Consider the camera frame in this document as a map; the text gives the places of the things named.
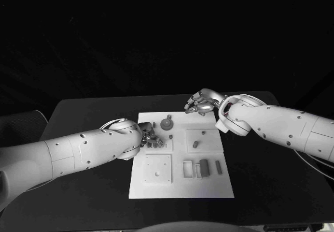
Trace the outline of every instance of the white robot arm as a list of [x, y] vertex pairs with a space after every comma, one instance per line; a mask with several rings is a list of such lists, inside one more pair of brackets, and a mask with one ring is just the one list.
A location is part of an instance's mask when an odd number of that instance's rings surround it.
[[250, 95], [221, 95], [201, 89], [188, 99], [185, 114], [219, 109], [216, 128], [246, 136], [250, 129], [267, 141], [334, 162], [334, 120], [276, 105]]
[[98, 130], [0, 148], [0, 211], [24, 191], [52, 179], [132, 158], [147, 142], [162, 146], [151, 123], [121, 118]]

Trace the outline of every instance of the dark wall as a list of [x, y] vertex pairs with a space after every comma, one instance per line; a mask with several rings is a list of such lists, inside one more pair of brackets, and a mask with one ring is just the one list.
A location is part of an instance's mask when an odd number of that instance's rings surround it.
[[[207, 11], [183, 19], [119, 17], [111, 8], [3, 9], [1, 115], [39, 109], [49, 118], [62, 99], [190, 94], [206, 87], [267, 90], [282, 106], [334, 116], [329, 6], [302, 13], [290, 4], [260, 16]], [[180, 110], [184, 103], [174, 102]]]

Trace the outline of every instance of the black table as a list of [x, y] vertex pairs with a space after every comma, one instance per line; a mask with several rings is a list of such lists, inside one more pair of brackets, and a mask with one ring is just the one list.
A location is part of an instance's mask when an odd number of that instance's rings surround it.
[[[276, 104], [266, 92], [242, 92]], [[109, 120], [138, 120], [139, 112], [183, 111], [191, 94], [60, 101], [41, 140], [93, 130]], [[322, 175], [292, 150], [220, 133], [233, 199], [128, 199], [132, 160], [115, 160], [54, 179], [26, 192], [0, 219], [3, 231], [135, 229], [171, 221], [236, 225], [334, 222], [334, 194]]]

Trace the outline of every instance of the robotic hand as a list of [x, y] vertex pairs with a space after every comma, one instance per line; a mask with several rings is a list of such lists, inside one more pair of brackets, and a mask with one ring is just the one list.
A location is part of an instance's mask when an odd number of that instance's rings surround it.
[[59, 176], [131, 159], [145, 143], [164, 145], [151, 123], [121, 118], [98, 130], [0, 148], [0, 211], [24, 191]]
[[267, 141], [334, 162], [334, 120], [303, 111], [266, 105], [250, 95], [221, 95], [201, 89], [188, 99], [185, 114], [219, 111], [216, 128], [246, 136], [253, 129]]

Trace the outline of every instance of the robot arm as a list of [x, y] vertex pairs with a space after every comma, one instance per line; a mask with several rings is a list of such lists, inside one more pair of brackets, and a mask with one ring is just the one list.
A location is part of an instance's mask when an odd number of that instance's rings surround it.
[[223, 96], [210, 89], [193, 95], [185, 104], [185, 114], [201, 115], [219, 109], [216, 128], [246, 136], [253, 129], [267, 141], [334, 162], [334, 120], [306, 112], [266, 105], [257, 98], [240, 94]]
[[138, 125], [122, 118], [98, 130], [0, 148], [0, 211], [36, 185], [115, 159], [132, 158], [147, 142], [162, 146], [151, 123]]

